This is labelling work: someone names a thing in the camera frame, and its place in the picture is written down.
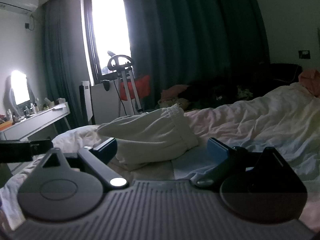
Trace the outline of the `window with dark frame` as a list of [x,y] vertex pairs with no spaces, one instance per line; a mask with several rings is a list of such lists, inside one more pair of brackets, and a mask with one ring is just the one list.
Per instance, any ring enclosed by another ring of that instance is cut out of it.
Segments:
[[91,71],[91,82],[116,78],[107,64],[112,52],[131,56],[124,0],[83,0],[84,38]]

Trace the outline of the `white cabinet under window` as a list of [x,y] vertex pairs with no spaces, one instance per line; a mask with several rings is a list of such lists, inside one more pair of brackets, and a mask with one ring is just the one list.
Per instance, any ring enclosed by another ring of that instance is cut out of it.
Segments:
[[92,108],[96,124],[111,122],[130,113],[128,102],[121,103],[117,91],[119,91],[118,81],[110,81],[108,91],[105,90],[102,83],[91,87]]

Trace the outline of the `black wall switch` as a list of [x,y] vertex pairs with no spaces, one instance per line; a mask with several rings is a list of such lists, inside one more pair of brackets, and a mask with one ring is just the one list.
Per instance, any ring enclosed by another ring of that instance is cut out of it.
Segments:
[[310,50],[299,50],[298,56],[299,56],[299,59],[309,60],[309,59],[311,59]]

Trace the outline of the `dark green left curtain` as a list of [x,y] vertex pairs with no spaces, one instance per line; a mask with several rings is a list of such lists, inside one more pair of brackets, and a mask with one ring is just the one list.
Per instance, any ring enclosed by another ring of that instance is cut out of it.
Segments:
[[43,12],[43,56],[48,95],[54,101],[66,100],[71,111],[67,121],[71,128],[78,128],[83,125],[83,119],[69,64],[66,0],[49,0],[43,5]]

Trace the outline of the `dark green curtain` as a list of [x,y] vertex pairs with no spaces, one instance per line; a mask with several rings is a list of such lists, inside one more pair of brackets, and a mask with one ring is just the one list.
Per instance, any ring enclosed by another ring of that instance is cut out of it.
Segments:
[[49,0],[43,5],[43,12],[43,56],[48,95],[54,101],[66,100],[71,111],[67,121],[71,128],[78,128],[83,125],[83,119],[69,64],[66,0]]
[[151,78],[146,109],[174,85],[212,94],[270,63],[257,0],[124,0],[124,5],[135,72]]

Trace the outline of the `red cloth on stand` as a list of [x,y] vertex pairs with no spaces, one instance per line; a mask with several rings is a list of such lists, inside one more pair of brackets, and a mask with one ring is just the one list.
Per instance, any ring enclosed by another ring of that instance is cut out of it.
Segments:
[[[129,93],[131,99],[135,98],[135,94],[133,91],[132,83],[130,80],[127,80],[128,88],[129,88]],[[136,90],[138,97],[140,99],[148,96],[151,93],[151,88],[150,88],[150,76],[145,75],[141,78],[135,79],[135,85],[136,85]],[[125,93],[125,88],[124,88],[124,83],[121,81],[120,83],[120,98],[121,100],[127,101],[127,96]]]

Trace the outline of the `dark green right curtain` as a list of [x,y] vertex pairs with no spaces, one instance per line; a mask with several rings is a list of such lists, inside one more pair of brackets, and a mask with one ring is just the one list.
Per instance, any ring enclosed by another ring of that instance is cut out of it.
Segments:
[[135,72],[151,78],[146,109],[174,85],[212,94],[270,63],[257,0],[124,0],[124,5]]

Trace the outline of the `white zip-up jacket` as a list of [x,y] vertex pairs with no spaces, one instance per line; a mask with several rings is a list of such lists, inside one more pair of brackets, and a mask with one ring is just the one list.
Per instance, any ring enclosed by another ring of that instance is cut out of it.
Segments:
[[100,125],[97,134],[116,139],[114,162],[128,171],[176,159],[199,144],[177,104],[141,115],[122,116]]

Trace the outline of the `white panel heater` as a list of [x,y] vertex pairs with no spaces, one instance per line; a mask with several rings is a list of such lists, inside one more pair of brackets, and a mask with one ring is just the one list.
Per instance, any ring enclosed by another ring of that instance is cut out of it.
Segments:
[[91,86],[89,81],[81,81],[79,93],[83,121],[88,125],[93,118]]

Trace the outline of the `lit vanity mirror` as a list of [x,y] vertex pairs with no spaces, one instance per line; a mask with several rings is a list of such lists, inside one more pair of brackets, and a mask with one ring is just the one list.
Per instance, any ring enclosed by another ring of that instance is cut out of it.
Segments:
[[29,84],[27,75],[19,70],[13,70],[9,77],[9,102],[19,115],[26,106],[35,102],[35,96]]

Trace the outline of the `orange pillow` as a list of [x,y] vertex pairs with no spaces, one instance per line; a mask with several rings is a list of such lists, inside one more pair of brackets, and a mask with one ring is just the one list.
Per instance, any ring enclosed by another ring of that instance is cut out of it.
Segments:
[[320,73],[316,69],[304,70],[298,77],[299,83],[305,87],[313,96],[320,95]]

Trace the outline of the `white dressing table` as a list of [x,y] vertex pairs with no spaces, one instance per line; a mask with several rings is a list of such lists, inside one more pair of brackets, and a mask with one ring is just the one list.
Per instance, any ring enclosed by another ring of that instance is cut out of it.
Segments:
[[1,140],[25,140],[61,119],[65,121],[70,130],[71,126],[66,118],[70,113],[68,103],[61,103],[2,130]]

